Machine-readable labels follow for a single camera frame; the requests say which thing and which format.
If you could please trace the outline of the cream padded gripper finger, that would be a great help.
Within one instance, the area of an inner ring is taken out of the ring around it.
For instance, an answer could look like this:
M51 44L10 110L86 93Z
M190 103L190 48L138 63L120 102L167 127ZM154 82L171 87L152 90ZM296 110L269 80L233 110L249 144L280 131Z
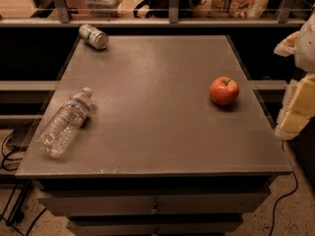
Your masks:
M315 116L315 75L291 80L283 96L283 108L277 118L275 135L289 141L299 135Z
M282 57L287 57L295 53L295 45L298 37L298 31L290 34L274 49L274 53Z

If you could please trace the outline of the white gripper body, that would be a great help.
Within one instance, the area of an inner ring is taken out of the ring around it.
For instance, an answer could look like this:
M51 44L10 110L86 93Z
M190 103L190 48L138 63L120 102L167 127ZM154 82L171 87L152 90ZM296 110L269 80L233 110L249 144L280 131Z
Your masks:
M295 43L295 66L315 73L315 14L301 27Z

